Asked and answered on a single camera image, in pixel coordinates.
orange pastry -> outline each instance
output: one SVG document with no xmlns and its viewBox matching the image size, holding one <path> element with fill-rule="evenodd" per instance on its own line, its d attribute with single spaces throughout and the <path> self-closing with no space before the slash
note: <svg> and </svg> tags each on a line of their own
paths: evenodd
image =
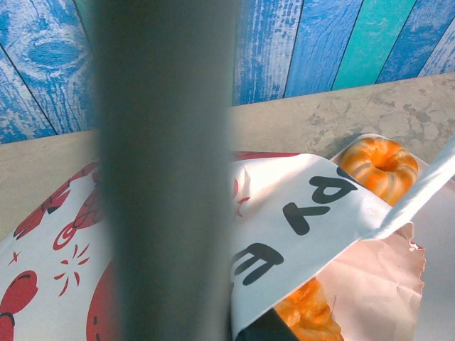
<svg viewBox="0 0 455 341">
<path fill-rule="evenodd" d="M 345 152 L 340 167 L 389 205 L 414 185 L 419 166 L 398 142 L 367 137 Z"/>
<path fill-rule="evenodd" d="M 311 279 L 275 306 L 279 317 L 300 341 L 343 341 L 332 319 L 322 285 Z"/>
</svg>

orange donut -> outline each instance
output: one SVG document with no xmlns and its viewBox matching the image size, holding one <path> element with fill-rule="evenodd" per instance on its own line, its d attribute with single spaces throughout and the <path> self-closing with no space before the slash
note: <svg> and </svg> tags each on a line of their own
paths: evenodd
<svg viewBox="0 0 455 341">
<path fill-rule="evenodd" d="M 366 137 L 345 152 L 340 167 L 389 205 L 414 185 L 419 166 L 398 142 Z"/>
</svg>

white paper with red print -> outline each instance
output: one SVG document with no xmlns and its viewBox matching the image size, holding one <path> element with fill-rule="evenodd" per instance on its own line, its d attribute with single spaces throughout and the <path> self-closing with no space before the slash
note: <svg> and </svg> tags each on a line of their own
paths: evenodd
<svg viewBox="0 0 455 341">
<path fill-rule="evenodd" d="M 0 340 L 116 340 L 96 162 L 0 243 Z"/>
</svg>

wooden plank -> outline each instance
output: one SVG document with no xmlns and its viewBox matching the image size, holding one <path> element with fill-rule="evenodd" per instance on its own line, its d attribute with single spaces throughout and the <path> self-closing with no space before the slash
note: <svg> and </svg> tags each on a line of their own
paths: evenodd
<svg viewBox="0 0 455 341">
<path fill-rule="evenodd" d="M 329 91 L 362 0 L 306 0 L 285 97 Z"/>
<path fill-rule="evenodd" d="M 364 0 L 333 90 L 374 84 L 415 0 Z"/>
<path fill-rule="evenodd" d="M 0 143 L 52 135 L 53 128 L 0 49 Z"/>
<path fill-rule="evenodd" d="M 88 35 L 88 39 L 93 37 L 93 10 L 92 3 L 89 0 L 74 0 L 77 11 L 80 15 L 80 20 L 84 26 L 85 33 Z"/>
<path fill-rule="evenodd" d="M 455 19 L 447 28 L 419 76 L 455 71 Z"/>
<path fill-rule="evenodd" d="M 72 0 L 0 0 L 0 43 L 55 130 L 90 129 L 92 69 Z"/>
<path fill-rule="evenodd" d="M 234 104 L 282 98 L 302 0 L 239 2 Z"/>
<path fill-rule="evenodd" d="M 417 77 L 454 17 L 454 0 L 417 0 L 376 82 Z"/>
</svg>

paper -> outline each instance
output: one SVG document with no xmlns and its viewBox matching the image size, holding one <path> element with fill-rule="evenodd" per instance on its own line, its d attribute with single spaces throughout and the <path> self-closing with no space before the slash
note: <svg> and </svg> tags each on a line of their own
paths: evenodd
<svg viewBox="0 0 455 341">
<path fill-rule="evenodd" d="M 0 243 L 0 340 L 118 340 L 97 163 Z"/>
<path fill-rule="evenodd" d="M 409 222 L 431 197 L 455 174 L 455 137 L 438 154 L 416 183 L 385 217 L 372 238 L 390 236 L 397 228 Z"/>
<path fill-rule="evenodd" d="M 410 248 L 412 225 L 356 242 L 318 276 L 345 341 L 412 341 L 424 250 Z"/>
<path fill-rule="evenodd" d="M 237 207 L 241 216 L 235 215 L 232 243 L 234 338 L 344 249 L 370 235 L 390 211 L 319 156 L 238 161 L 235 169 L 238 192 L 247 193 L 248 200 Z"/>
</svg>

